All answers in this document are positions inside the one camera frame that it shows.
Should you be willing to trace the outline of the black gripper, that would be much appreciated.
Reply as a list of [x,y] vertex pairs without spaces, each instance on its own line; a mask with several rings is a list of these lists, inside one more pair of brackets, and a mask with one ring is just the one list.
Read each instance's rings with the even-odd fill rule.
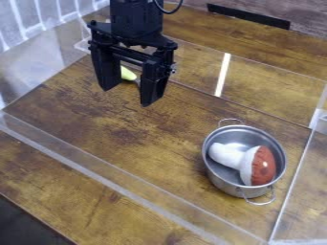
[[162,36],[164,0],[110,0],[109,22],[91,20],[89,50],[103,91],[121,82],[119,60],[142,65],[139,104],[149,106],[164,95],[177,44]]

